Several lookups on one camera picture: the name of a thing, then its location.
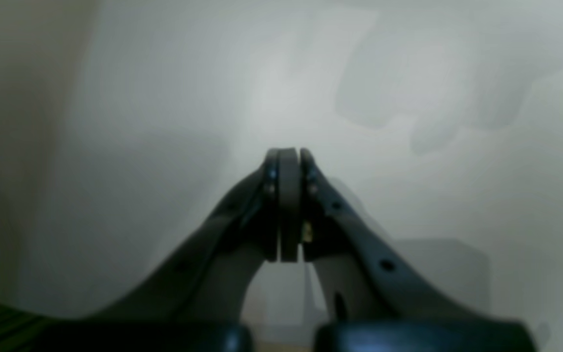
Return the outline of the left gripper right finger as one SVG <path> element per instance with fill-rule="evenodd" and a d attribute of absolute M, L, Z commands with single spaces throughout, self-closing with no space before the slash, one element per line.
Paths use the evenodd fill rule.
<path fill-rule="evenodd" d="M 524 325 L 435 289 L 326 180 L 307 149 L 280 150 L 280 260 L 312 263 L 331 322 L 316 352 L 534 352 Z"/>

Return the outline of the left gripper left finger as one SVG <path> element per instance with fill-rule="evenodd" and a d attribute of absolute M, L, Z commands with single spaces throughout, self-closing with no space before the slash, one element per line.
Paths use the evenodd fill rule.
<path fill-rule="evenodd" d="M 244 297 L 277 255 L 280 150 L 235 185 L 143 283 L 83 321 L 49 326 L 39 352 L 252 352 Z"/>

